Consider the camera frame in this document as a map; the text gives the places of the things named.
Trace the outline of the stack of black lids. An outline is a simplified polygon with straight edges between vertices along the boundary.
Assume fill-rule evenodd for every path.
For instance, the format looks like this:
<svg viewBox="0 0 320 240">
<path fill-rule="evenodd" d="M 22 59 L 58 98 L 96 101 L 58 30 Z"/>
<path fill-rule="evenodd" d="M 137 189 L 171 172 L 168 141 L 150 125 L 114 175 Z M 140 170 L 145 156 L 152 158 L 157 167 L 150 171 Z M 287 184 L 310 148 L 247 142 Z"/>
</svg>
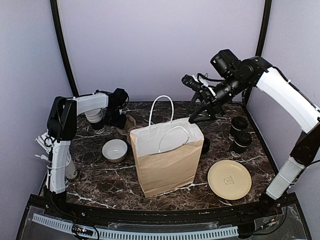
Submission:
<svg viewBox="0 0 320 240">
<path fill-rule="evenodd" d="M 210 149 L 211 142 L 208 138 L 204 137 L 201 154 L 206 154 Z"/>
</svg>

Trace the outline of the black coffee cup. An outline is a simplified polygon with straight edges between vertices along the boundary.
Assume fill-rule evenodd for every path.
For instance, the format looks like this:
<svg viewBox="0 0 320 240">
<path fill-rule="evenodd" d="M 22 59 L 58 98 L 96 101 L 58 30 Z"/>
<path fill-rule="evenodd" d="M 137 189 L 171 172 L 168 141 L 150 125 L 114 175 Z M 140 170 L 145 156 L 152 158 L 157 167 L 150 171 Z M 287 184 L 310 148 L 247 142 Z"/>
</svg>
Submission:
<svg viewBox="0 0 320 240">
<path fill-rule="evenodd" d="M 245 127 L 239 127 L 239 126 L 231 125 L 228 138 L 229 138 L 231 141 L 234 141 L 236 133 L 238 133 L 238 132 L 240 132 L 240 131 L 244 131 L 244 130 L 246 130 L 246 129 L 247 129 L 247 126 L 245 126 Z"/>
<path fill-rule="evenodd" d="M 243 153 L 247 150 L 248 146 L 250 146 L 250 144 L 238 144 L 237 142 L 233 142 L 231 145 L 231 149 L 230 149 L 230 153 L 233 157 L 235 158 L 240 158 Z"/>
</svg>

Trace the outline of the brown paper bag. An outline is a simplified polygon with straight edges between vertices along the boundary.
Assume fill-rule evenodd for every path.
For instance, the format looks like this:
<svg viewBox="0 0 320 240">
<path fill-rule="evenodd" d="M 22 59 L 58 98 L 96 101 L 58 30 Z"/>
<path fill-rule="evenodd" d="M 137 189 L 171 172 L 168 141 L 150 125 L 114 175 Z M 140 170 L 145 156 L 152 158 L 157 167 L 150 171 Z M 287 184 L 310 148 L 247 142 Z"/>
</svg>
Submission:
<svg viewBox="0 0 320 240">
<path fill-rule="evenodd" d="M 204 135 L 188 118 L 130 131 L 138 181 L 146 198 L 193 183 Z"/>
</svg>

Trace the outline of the stack of paper cups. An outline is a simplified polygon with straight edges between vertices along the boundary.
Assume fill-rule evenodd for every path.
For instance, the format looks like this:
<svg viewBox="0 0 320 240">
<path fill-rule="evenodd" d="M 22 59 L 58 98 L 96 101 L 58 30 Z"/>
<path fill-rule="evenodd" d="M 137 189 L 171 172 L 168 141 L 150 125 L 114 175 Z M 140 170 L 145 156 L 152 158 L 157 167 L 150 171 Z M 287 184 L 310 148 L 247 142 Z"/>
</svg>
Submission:
<svg viewBox="0 0 320 240">
<path fill-rule="evenodd" d="M 103 111 L 100 108 L 87 111 L 84 114 L 96 134 L 102 134 L 105 131 Z"/>
</svg>

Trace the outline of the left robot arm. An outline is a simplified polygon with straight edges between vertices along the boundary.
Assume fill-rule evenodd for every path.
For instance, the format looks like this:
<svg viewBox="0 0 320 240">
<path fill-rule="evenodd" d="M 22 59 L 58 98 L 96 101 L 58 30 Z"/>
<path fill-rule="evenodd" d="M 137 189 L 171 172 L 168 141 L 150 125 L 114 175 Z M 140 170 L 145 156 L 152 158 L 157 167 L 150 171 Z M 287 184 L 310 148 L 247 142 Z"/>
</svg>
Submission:
<svg viewBox="0 0 320 240">
<path fill-rule="evenodd" d="M 96 90 L 94 93 L 78 97 L 58 96 L 54 99 L 47 120 L 47 134 L 44 144 L 49 146 L 49 166 L 46 189 L 52 197 L 51 210 L 60 218 L 67 218 L 71 213 L 66 199 L 65 173 L 67 154 L 77 133 L 77 117 L 85 114 L 96 134 L 101 134 L 105 126 L 123 129 L 127 122 L 121 110 L 129 102 L 128 93 L 117 88 L 114 92 Z"/>
</svg>

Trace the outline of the cardboard cup carrier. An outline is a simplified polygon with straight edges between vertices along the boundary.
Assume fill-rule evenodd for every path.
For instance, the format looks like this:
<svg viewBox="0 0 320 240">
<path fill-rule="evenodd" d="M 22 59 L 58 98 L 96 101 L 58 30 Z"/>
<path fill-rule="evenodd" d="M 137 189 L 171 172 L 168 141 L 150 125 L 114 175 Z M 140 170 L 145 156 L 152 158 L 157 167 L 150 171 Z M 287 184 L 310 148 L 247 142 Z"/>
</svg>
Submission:
<svg viewBox="0 0 320 240">
<path fill-rule="evenodd" d="M 136 120 L 131 115 L 127 115 L 124 128 L 120 129 L 117 127 L 116 130 L 120 135 L 126 136 L 126 141 L 131 146 L 132 144 L 131 144 L 130 132 L 137 128 L 138 126 L 137 126 Z"/>
</svg>

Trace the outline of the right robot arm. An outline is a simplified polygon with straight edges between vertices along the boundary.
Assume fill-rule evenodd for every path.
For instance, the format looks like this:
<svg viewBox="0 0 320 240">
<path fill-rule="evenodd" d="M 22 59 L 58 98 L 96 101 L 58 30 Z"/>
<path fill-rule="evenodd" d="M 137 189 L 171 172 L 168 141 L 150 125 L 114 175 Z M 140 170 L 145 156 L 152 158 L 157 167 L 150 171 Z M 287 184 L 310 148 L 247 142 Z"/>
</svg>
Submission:
<svg viewBox="0 0 320 240">
<path fill-rule="evenodd" d="M 231 50 L 224 49 L 210 63 L 223 78 L 217 80 L 215 86 L 210 85 L 210 79 L 201 73 L 196 76 L 185 75 L 181 80 L 195 92 L 192 103 L 200 101 L 189 117 L 190 123 L 215 121 L 218 114 L 224 114 L 225 103 L 243 91 L 256 87 L 286 110 L 301 129 L 288 160 L 266 188 L 263 200 L 255 205 L 255 213 L 266 217 L 274 210 L 274 201 L 314 162 L 320 149 L 320 109 L 277 67 L 260 56 L 240 60 Z"/>
</svg>

